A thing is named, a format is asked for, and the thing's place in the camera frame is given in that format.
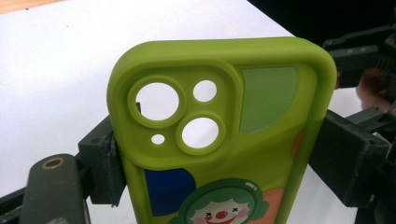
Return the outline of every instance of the white table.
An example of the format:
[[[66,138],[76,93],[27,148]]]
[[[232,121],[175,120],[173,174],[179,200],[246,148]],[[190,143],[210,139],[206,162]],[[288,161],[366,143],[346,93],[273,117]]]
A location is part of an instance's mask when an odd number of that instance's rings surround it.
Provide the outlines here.
[[[149,40],[291,35],[243,0],[65,1],[0,15],[0,196],[26,185],[30,167],[77,143],[107,114],[106,85],[117,59]],[[353,90],[330,109],[360,109]],[[125,190],[120,206],[91,205],[92,223],[135,223]],[[353,223],[310,168],[292,223]]]

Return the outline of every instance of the camera cutout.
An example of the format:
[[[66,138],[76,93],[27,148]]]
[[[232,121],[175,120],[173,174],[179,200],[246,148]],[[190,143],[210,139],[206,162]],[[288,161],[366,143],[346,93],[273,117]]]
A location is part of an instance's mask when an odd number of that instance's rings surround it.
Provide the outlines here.
[[[154,134],[151,137],[151,142],[155,145],[160,145],[165,141],[165,137],[162,134]]]
[[[219,136],[219,125],[208,118],[193,119],[184,127],[182,139],[194,149],[210,146]]]
[[[208,102],[216,96],[217,90],[213,81],[204,80],[195,85],[193,94],[197,101]]]
[[[161,82],[144,86],[137,93],[136,101],[143,105],[142,116],[151,120],[169,119],[175,114],[179,104],[175,89]]]

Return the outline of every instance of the silicone phone case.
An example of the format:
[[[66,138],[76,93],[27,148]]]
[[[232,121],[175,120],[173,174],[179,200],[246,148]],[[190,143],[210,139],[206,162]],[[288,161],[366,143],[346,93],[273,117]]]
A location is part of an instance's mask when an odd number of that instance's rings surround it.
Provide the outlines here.
[[[137,222],[286,223],[335,74],[297,37],[127,51],[107,104]]]

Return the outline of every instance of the green phone case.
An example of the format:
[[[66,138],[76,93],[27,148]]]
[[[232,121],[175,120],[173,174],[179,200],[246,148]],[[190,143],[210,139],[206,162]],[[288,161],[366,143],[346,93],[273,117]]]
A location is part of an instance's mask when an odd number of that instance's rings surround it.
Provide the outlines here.
[[[286,223],[335,74],[297,37],[128,50],[107,104],[137,222]]]

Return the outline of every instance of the clown face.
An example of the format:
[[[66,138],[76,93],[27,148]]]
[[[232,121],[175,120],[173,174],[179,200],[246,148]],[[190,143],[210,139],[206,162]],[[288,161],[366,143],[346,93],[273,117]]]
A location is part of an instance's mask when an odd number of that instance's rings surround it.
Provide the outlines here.
[[[248,219],[247,203],[236,203],[233,199],[223,203],[210,202],[196,210],[191,218],[194,224],[240,224]]]

